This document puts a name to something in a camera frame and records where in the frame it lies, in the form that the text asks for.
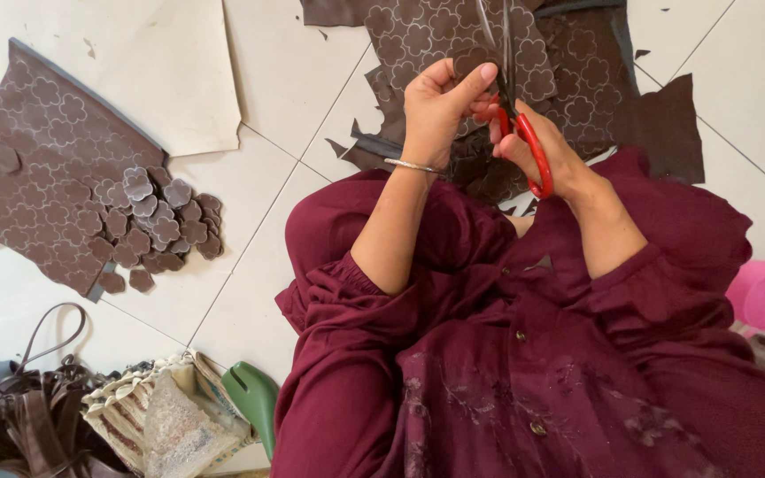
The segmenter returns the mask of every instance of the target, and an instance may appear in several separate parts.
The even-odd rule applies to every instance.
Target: scissors
[[[497,94],[492,98],[492,102],[497,102],[500,108],[497,109],[497,119],[501,122],[501,136],[505,137],[511,133],[509,130],[509,120],[515,118],[513,128],[517,130],[518,136],[524,140],[536,159],[541,176],[542,186],[539,187],[532,179],[527,178],[527,184],[533,195],[539,199],[548,197],[553,193],[553,177],[551,176],[551,167],[547,163],[545,150],[542,149],[537,132],[533,129],[530,121],[524,113],[515,110],[515,62],[513,54],[513,38],[509,33],[509,4],[508,0],[503,0],[503,65],[502,74],[498,75]],[[480,29],[483,30],[483,42],[485,46],[495,51],[498,50],[495,45],[495,39],[491,34],[489,20],[486,18],[485,5],[483,0],[477,0],[477,17],[480,19]]]

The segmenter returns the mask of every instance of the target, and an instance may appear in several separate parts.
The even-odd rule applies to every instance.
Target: maroon sleeve
[[[388,297],[350,253],[308,277],[307,327],[276,404],[272,476],[368,476],[391,448],[394,354],[415,328],[416,293]]]
[[[718,285],[650,244],[591,289],[587,308],[608,340],[726,475],[765,476],[765,373],[728,331],[733,310]]]

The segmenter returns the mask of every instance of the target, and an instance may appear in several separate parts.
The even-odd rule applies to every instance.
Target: maroon dress
[[[300,202],[272,476],[765,477],[765,374],[723,295],[751,222],[639,150],[593,169],[650,242],[595,280],[558,198],[518,239],[436,181],[394,298],[349,253],[388,173]]]

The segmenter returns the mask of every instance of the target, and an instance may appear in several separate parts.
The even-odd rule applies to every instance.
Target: woman's left hand
[[[496,65],[483,63],[455,85],[453,60],[445,58],[412,80],[404,92],[404,161],[444,169],[451,159],[451,143],[460,120],[489,107],[486,89],[496,75]]]

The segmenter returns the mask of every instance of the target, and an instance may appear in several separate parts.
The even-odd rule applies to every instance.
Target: tile grout line
[[[127,316],[132,317],[134,320],[137,320],[138,322],[144,324],[146,327],[151,328],[152,330],[154,330],[154,331],[156,331],[158,333],[161,333],[161,335],[163,335],[164,337],[167,337],[168,339],[172,340],[173,342],[176,342],[179,345],[182,345],[183,347],[185,347],[184,343],[179,342],[178,340],[174,339],[173,337],[170,337],[169,335],[167,335],[166,333],[158,330],[157,328],[153,327],[152,325],[144,322],[143,320],[138,319],[137,317],[133,316],[132,314],[129,314],[127,311],[122,310],[121,308],[117,307],[116,305],[113,305],[111,302],[108,302],[107,300],[101,299],[101,298],[100,298],[100,300],[102,302],[105,302],[106,304],[110,305],[111,307],[113,307],[113,308],[115,308],[117,310],[120,310],[123,314],[126,314]]]
[[[359,61],[356,62],[356,66],[353,67],[353,71],[350,71],[350,74],[347,76],[347,81],[344,82],[344,84],[341,86],[341,90],[338,91],[338,95],[335,97],[335,101],[330,104],[330,109],[326,111],[326,114],[324,115],[324,119],[321,120],[321,124],[318,125],[318,128],[314,130],[314,135],[312,135],[312,139],[309,140],[309,143],[306,145],[306,148],[303,150],[303,154],[300,155],[300,159],[298,161],[303,161],[303,157],[306,156],[306,151],[309,150],[309,147],[312,146],[312,142],[314,141],[314,138],[317,137],[318,133],[321,131],[321,128],[324,126],[324,123],[326,123],[326,118],[332,113],[332,108],[335,107],[335,103],[338,103],[338,99],[341,98],[342,93],[344,93],[344,89],[347,87],[347,84],[350,83],[350,78],[353,77],[353,75],[356,73],[356,70],[359,69],[359,65],[361,65],[362,60],[365,59],[365,55],[368,53],[368,50],[371,49],[371,42],[368,42],[368,46],[365,48],[365,53],[363,53],[359,57]]]
[[[713,27],[710,27],[710,29],[709,29],[709,30],[707,30],[707,33],[705,33],[705,34],[704,34],[704,37],[702,37],[702,38],[701,38],[701,41],[700,41],[700,42],[699,42],[699,43],[698,43],[698,44],[695,46],[695,48],[693,49],[693,51],[689,52],[689,56],[687,56],[687,59],[686,59],[686,60],[684,60],[684,62],[683,62],[683,63],[681,63],[681,65],[680,65],[680,66],[677,68],[677,70],[675,70],[675,72],[674,72],[674,73],[672,73],[672,76],[669,78],[669,81],[672,81],[672,80],[674,80],[674,79],[675,79],[675,76],[677,76],[677,73],[679,73],[679,72],[681,71],[681,68],[684,68],[684,65],[685,65],[685,64],[686,64],[686,63],[689,61],[689,59],[690,59],[690,58],[692,58],[692,57],[693,57],[693,54],[695,54],[695,51],[696,51],[697,49],[699,49],[699,47],[701,46],[701,44],[702,44],[702,43],[703,43],[703,42],[704,42],[704,41],[707,39],[707,37],[710,35],[711,31],[713,31],[713,29],[714,29],[714,28],[716,28],[716,25],[719,25],[719,21],[720,21],[720,20],[721,20],[721,19],[722,19],[722,18],[725,16],[725,14],[727,14],[727,13],[728,13],[728,10],[730,10],[730,9],[731,9],[731,7],[734,5],[734,3],[735,3],[736,1],[737,1],[737,0],[731,0],[731,3],[730,3],[730,4],[728,4],[728,7],[725,9],[725,11],[723,11],[723,12],[722,12],[722,14],[721,14],[721,15],[719,15],[719,18],[717,18],[715,22],[713,22]]]
[[[342,159],[341,159],[341,158],[335,158],[335,160],[336,160],[336,161],[342,161]],[[315,173],[316,173],[318,176],[320,176],[321,178],[323,178],[323,179],[326,179],[326,182],[327,182],[327,183],[329,183],[329,184],[332,184],[332,183],[333,183],[333,181],[331,181],[329,178],[327,178],[327,177],[326,177],[326,176],[324,176],[323,174],[321,174],[321,173],[318,173],[318,170],[317,170],[317,169],[315,169],[315,168],[312,168],[311,166],[309,166],[309,165],[308,165],[308,164],[306,164],[305,162],[303,162],[303,166],[305,166],[306,168],[309,168],[309,169],[311,169],[313,172],[315,172]]]
[[[262,138],[264,138],[264,140],[265,140],[265,141],[267,141],[268,143],[271,143],[271,145],[273,145],[273,146],[276,146],[277,148],[279,148],[279,149],[280,149],[282,152],[284,152],[286,155],[290,156],[290,157],[291,157],[292,159],[294,159],[295,161],[300,161],[298,158],[294,158],[294,155],[292,155],[290,152],[288,152],[288,151],[286,151],[286,150],[282,149],[282,146],[279,146],[279,145],[277,145],[276,143],[274,143],[273,141],[271,141],[269,138],[267,138],[266,136],[262,135],[260,132],[258,132],[258,131],[256,131],[255,129],[253,129],[253,128],[252,128],[252,126],[250,126],[250,125],[248,125],[248,124],[244,123],[243,121],[241,121],[241,122],[240,122],[240,124],[242,124],[242,125],[244,125],[245,127],[249,128],[249,129],[250,129],[250,131],[252,131],[252,132],[253,132],[253,133],[255,133],[256,135],[259,135],[259,136],[261,136]],[[237,150],[229,150],[229,151],[227,151],[227,152],[231,152],[231,151],[238,151],[238,150],[240,150],[240,139],[238,140],[238,143],[239,143],[239,147],[238,147],[238,149],[237,149]]]
[[[259,229],[262,228],[262,224],[264,224],[264,221],[268,218],[268,215],[270,215],[271,209],[273,209],[276,201],[279,200],[279,196],[282,195],[282,191],[285,190],[285,186],[288,185],[288,181],[291,180],[291,177],[294,174],[294,171],[297,170],[297,166],[299,164],[300,164],[300,160],[297,160],[297,162],[294,163],[294,168],[291,169],[291,173],[288,174],[288,177],[286,178],[285,182],[282,183],[282,188],[280,188],[279,192],[276,193],[276,197],[274,197],[274,200],[271,202],[267,212],[264,213],[264,216],[262,217],[262,220],[259,222],[259,225],[256,226],[256,231],[252,234],[250,241],[244,246],[244,249],[240,251],[240,255],[238,256],[238,262],[235,263],[235,267],[233,267],[232,270],[228,273],[228,277],[226,277],[226,281],[224,281],[223,285],[220,286],[220,290],[218,290],[218,294],[214,297],[212,304],[208,306],[208,310],[206,310],[205,315],[202,316],[202,320],[200,320],[200,323],[197,325],[197,330],[195,330],[194,334],[190,336],[190,340],[188,340],[188,344],[185,346],[186,348],[189,348],[190,345],[194,342],[194,338],[197,336],[197,332],[200,331],[200,328],[202,327],[202,323],[206,321],[206,317],[208,317],[208,313],[212,311],[214,304],[217,303],[218,299],[220,298],[220,294],[223,293],[223,290],[226,288],[226,284],[228,284],[229,279],[231,279],[232,276],[235,274],[235,268],[238,267],[238,265],[240,264],[240,260],[244,258],[244,254],[247,253],[247,249],[249,248],[250,244],[252,244],[252,242],[256,239],[256,234],[259,233]]]
[[[651,79],[651,81],[653,81],[653,82],[657,83],[657,86],[659,86],[660,88],[663,88],[663,85],[661,85],[659,81],[657,81],[656,79],[654,79],[654,77],[652,77],[652,76],[651,76],[651,74],[650,74],[650,73],[648,73],[648,71],[645,71],[645,70],[643,70],[643,67],[642,67],[642,66],[638,65],[636,62],[634,62],[634,63],[633,63],[633,65],[634,65],[636,68],[639,68],[639,71],[642,71],[643,73],[645,73],[645,76],[646,76],[646,77],[648,77],[648,78],[650,78],[650,79]]]
[[[703,117],[701,117],[701,116],[699,116],[699,115],[695,115],[695,117],[697,117],[697,118],[698,118],[698,119],[699,119],[699,120],[700,120],[702,123],[704,123],[705,125],[707,125],[707,127],[708,127],[708,128],[710,128],[710,129],[713,131],[713,133],[716,133],[716,134],[719,136],[719,138],[722,138],[722,139],[723,139],[723,140],[724,140],[726,143],[728,143],[728,145],[729,145],[730,147],[734,148],[734,150],[736,150],[736,151],[739,153],[739,156],[741,156],[741,157],[743,157],[743,158],[746,158],[746,160],[747,160],[747,161],[749,161],[749,162],[751,163],[751,165],[752,165],[752,166],[754,166],[755,168],[757,168],[757,169],[758,169],[758,170],[759,170],[761,173],[763,173],[763,175],[765,176],[765,171],[763,170],[763,168],[761,168],[761,167],[760,167],[760,166],[758,166],[758,165],[757,165],[755,162],[753,162],[753,161],[751,160],[751,158],[749,158],[749,157],[748,157],[748,156],[747,156],[745,153],[743,153],[743,151],[739,150],[739,148],[738,148],[737,146],[735,146],[735,145],[734,145],[734,143],[732,143],[730,140],[728,140],[728,138],[725,138],[724,136],[722,136],[722,134],[721,134],[721,133],[719,133],[719,132],[716,130],[716,128],[715,128],[715,127],[713,127],[713,126],[711,126],[709,123],[707,123],[707,121],[705,121],[705,119],[704,119]]]

